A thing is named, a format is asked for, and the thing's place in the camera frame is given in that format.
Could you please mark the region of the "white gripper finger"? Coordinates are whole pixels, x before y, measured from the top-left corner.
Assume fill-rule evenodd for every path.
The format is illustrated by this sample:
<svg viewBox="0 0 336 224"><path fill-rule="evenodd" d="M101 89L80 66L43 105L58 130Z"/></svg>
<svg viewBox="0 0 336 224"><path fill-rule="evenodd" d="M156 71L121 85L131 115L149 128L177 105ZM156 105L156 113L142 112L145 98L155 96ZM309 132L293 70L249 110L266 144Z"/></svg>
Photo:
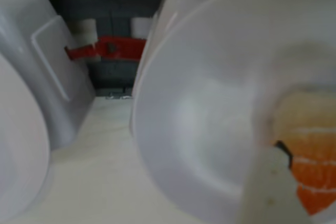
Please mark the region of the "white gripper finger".
<svg viewBox="0 0 336 224"><path fill-rule="evenodd" d="M237 223L313 223L301 204L285 145L263 147L249 170Z"/></svg>

